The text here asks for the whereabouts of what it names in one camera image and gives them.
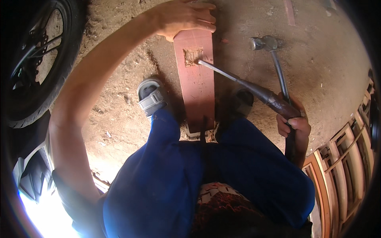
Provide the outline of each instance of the right hand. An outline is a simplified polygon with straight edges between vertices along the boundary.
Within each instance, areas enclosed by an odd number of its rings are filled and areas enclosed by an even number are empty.
[[[202,29],[211,32],[216,31],[213,25],[216,19],[209,10],[216,8],[210,3],[189,3],[192,0],[174,0],[159,4],[144,14],[153,18],[158,24],[158,35],[165,36],[167,41],[173,42],[173,38],[182,30]]]
[[[282,92],[278,94],[280,98],[283,99]],[[296,144],[296,153],[298,155],[306,155],[309,138],[308,136],[311,133],[311,126],[308,124],[308,118],[306,115],[306,110],[304,109],[302,103],[296,99],[294,96],[290,95],[292,106],[300,110],[302,117],[290,118],[288,121],[277,114],[278,122],[278,132],[281,136],[285,138],[288,137],[288,134],[291,132],[289,126],[286,124],[288,122],[293,129],[295,129],[295,144]]]

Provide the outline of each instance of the tire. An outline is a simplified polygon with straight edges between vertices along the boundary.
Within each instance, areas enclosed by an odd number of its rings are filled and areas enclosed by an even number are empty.
[[[62,16],[63,30],[66,29],[67,32],[62,37],[60,43],[62,46],[59,48],[60,51],[58,51],[53,66],[38,91],[30,98],[10,100],[5,114],[8,126],[12,128],[23,128],[32,124],[49,109],[70,74],[79,52],[86,23],[85,3],[82,0],[47,0],[43,3],[42,8],[53,2],[55,2],[54,7],[57,6]],[[36,21],[39,14],[35,14],[30,22]],[[29,30],[32,29],[32,23],[26,28],[25,35],[28,35]],[[18,44],[18,48],[20,49],[23,44],[23,42]]]

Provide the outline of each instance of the blue pants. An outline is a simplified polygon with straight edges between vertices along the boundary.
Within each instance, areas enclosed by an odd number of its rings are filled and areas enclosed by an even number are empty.
[[[312,181],[247,119],[235,120],[218,144],[204,149],[200,141],[179,139],[173,116],[156,111],[147,143],[126,160],[108,191],[103,218],[109,238],[187,237],[210,169],[217,171],[215,182],[229,184],[275,223],[300,228],[312,211]]]

